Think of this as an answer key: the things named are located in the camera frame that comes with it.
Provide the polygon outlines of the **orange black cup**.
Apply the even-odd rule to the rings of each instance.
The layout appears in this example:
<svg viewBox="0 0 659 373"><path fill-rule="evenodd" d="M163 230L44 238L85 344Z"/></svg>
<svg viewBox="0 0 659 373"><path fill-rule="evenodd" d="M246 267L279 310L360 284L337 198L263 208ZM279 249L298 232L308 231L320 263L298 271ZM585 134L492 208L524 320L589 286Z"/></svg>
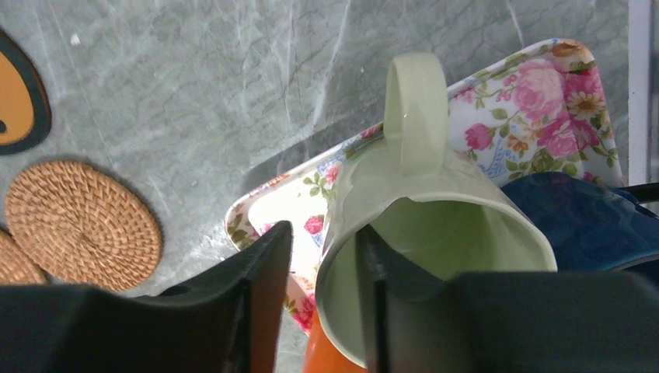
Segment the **orange black cup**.
<svg viewBox="0 0 659 373"><path fill-rule="evenodd" d="M51 106L30 57L1 31L1 154L38 146L51 132Z"/></svg>

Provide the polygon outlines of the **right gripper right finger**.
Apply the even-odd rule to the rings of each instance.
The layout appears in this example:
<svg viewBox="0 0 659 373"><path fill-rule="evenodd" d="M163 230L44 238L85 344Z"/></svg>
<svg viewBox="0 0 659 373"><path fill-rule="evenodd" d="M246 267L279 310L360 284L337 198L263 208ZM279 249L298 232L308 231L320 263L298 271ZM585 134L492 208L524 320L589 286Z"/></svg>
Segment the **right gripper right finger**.
<svg viewBox="0 0 659 373"><path fill-rule="evenodd" d="M370 372L656 372L658 293L627 272L443 281L371 227L356 235Z"/></svg>

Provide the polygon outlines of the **cream green mug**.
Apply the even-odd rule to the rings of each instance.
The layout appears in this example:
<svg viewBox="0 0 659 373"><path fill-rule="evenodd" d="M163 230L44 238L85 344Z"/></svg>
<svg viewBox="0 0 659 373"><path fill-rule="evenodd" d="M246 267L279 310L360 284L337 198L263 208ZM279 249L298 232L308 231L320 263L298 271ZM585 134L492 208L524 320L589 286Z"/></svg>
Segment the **cream green mug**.
<svg viewBox="0 0 659 373"><path fill-rule="evenodd" d="M432 53L389 66L384 136L357 151L333 183L316 277L316 309L334 347L365 366L356 234L371 226L430 274L554 271L548 239L469 157L448 143L448 90Z"/></svg>

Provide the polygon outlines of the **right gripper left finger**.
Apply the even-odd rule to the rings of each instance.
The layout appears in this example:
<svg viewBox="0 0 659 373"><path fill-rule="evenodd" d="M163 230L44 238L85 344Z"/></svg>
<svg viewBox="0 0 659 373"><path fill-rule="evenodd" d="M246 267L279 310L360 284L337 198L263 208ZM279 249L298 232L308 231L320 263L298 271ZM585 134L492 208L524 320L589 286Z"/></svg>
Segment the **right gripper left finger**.
<svg viewBox="0 0 659 373"><path fill-rule="evenodd" d="M291 262L280 221L156 296L89 285L1 289L3 372L272 372Z"/></svg>

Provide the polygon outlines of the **orange glossy mug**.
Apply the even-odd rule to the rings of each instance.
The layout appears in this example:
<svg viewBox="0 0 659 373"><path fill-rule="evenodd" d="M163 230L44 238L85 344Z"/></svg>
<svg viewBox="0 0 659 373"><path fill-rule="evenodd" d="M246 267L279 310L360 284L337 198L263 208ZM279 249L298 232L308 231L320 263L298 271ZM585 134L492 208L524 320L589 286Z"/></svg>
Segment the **orange glossy mug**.
<svg viewBox="0 0 659 373"><path fill-rule="evenodd" d="M312 314L312 326L305 350L303 373L366 373L367 370L344 357L329 341L319 322L317 311Z"/></svg>

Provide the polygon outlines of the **woven orange coaster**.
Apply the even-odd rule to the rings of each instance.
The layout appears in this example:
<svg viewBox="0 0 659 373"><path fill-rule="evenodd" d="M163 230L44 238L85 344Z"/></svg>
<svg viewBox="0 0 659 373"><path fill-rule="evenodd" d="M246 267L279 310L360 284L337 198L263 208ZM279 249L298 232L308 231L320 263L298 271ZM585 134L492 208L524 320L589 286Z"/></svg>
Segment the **woven orange coaster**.
<svg viewBox="0 0 659 373"><path fill-rule="evenodd" d="M154 214L122 183L78 161L31 165L9 184L5 220L19 248L68 283L126 291L162 258Z"/></svg>
<svg viewBox="0 0 659 373"><path fill-rule="evenodd" d="M44 272L1 230L1 285L49 284Z"/></svg>

